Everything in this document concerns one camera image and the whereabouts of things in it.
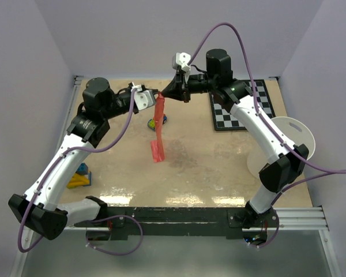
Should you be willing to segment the red trash bag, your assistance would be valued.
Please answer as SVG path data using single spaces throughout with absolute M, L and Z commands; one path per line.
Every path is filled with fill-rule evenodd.
M 164 96 L 159 92 L 156 98 L 155 112 L 153 116 L 156 139 L 151 141 L 152 157 L 155 163 L 162 162 L 165 159 L 163 140 L 161 136 L 164 119 L 164 102 Z

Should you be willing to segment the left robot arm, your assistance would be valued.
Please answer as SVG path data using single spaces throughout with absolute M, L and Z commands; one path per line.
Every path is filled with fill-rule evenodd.
M 27 227 L 48 240 L 56 239 L 67 226 L 81 222 L 102 226 L 107 222 L 107 204 L 97 197 L 60 205 L 61 195 L 89 154 L 108 150 L 97 146 L 110 129 L 109 119 L 127 114 L 129 123 L 133 114 L 155 103 L 153 91 L 143 84 L 130 83 L 115 93 L 102 77 L 87 82 L 82 98 L 50 164 L 29 189 L 12 195 L 8 202 L 20 230 Z

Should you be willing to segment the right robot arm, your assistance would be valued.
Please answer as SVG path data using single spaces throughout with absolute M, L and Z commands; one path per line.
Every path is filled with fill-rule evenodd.
M 257 227 L 266 219 L 273 200 L 282 188 L 301 175 L 309 149 L 295 144 L 268 117 L 252 89 L 244 81 L 233 77 L 231 58 L 223 49 L 206 53 L 206 71 L 190 73 L 191 56 L 176 53 L 172 59 L 175 77 L 163 89 L 166 98 L 190 101 L 191 94 L 209 92 L 214 100 L 234 116 L 256 140 L 267 164 L 259 172 L 261 186 L 246 203 L 240 219 L 244 227 Z

